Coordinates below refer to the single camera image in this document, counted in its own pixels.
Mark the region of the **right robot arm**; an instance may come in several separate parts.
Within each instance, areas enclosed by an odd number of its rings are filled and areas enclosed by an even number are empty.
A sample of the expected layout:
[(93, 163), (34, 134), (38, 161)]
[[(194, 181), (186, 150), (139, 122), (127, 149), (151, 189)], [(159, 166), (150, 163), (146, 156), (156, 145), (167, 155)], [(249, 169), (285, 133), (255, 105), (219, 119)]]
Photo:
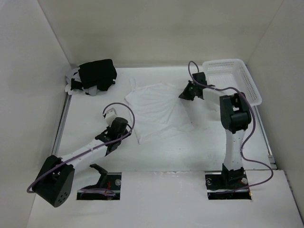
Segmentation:
[(245, 178), (240, 149), (252, 120), (250, 109), (238, 93), (227, 95), (208, 85), (203, 72), (192, 74), (192, 80), (179, 95), (179, 98), (189, 101), (195, 97), (219, 106), (220, 121), (226, 133), (222, 171), (220, 174), (205, 175), (206, 187), (213, 191), (237, 189)]

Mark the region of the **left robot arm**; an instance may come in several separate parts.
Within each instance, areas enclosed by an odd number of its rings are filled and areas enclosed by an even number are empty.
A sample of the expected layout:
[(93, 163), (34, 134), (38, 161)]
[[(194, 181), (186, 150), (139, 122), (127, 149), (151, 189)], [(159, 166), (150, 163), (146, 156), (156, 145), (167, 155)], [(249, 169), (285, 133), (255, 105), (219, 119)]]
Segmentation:
[(83, 192), (114, 196), (113, 191), (100, 190), (106, 185), (107, 171), (95, 164), (95, 161), (115, 151), (131, 133), (132, 128), (128, 121), (115, 117), (108, 122), (107, 128), (86, 146), (62, 157), (55, 155), (47, 157), (36, 179), (29, 186), (28, 192), (39, 195), (57, 208), (67, 200), (73, 191), (76, 174), (90, 167), (99, 173), (93, 174), (90, 178), (94, 189), (85, 188)]

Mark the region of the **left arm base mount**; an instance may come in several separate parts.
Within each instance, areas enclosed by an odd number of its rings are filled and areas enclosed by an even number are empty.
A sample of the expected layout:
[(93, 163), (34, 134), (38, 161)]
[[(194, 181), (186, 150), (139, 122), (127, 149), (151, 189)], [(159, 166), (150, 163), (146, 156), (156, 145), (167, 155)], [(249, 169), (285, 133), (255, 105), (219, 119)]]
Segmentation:
[(122, 173), (108, 172), (97, 164), (91, 164), (91, 169), (98, 172), (96, 183), (89, 184), (77, 191), (77, 200), (120, 200)]

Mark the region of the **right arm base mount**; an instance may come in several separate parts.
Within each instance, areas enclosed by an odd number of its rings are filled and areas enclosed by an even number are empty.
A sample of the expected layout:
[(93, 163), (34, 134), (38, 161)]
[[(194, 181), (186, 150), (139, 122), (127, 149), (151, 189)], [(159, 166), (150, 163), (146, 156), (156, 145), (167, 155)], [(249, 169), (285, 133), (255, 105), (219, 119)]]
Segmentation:
[(221, 172), (205, 173), (209, 200), (251, 200), (244, 168), (228, 170), (222, 165)]

